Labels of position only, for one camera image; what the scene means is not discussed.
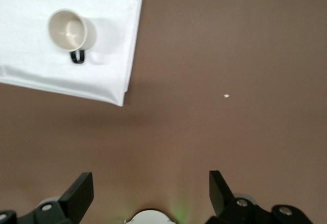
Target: mug handle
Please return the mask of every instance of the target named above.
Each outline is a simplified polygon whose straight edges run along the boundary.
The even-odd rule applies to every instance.
[[[71,52],[71,57],[72,57],[72,61],[77,63],[77,64],[82,64],[84,62],[84,50],[80,50],[80,59],[77,60],[76,58],[76,51],[75,52]]]

